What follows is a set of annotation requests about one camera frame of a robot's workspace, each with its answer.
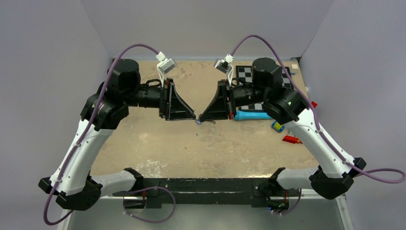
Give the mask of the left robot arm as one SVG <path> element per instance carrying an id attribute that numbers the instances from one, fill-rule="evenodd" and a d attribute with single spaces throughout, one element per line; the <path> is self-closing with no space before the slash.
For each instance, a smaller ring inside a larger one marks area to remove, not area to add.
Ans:
<path id="1" fill-rule="evenodd" d="M 91 175 L 91 167 L 106 140 L 129 115 L 130 107 L 156 108 L 167 121 L 194 120 L 194 111 L 178 95 L 173 79 L 141 82 L 139 64 L 120 59 L 105 85 L 90 96 L 82 111 L 77 133 L 56 172 L 39 181 L 39 187 L 56 197 L 63 209 L 84 211 L 99 198 L 118 192 L 137 196 L 143 176 L 132 168 L 104 175 Z"/>

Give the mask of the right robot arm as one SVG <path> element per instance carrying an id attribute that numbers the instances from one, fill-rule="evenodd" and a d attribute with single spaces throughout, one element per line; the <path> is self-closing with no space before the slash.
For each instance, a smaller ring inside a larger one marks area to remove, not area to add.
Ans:
<path id="1" fill-rule="evenodd" d="M 305 97 L 283 85 L 285 75 L 271 58 L 254 60 L 251 81 L 237 86 L 231 85 L 231 79 L 218 82 L 215 97 L 199 121 L 233 119 L 238 107 L 260 103 L 263 111 L 298 137 L 318 162 L 310 169 L 279 168 L 269 181 L 270 191 L 280 195 L 292 188 L 313 189 L 326 199 L 334 199 L 350 189 L 366 162 L 349 155 L 322 130 Z"/>

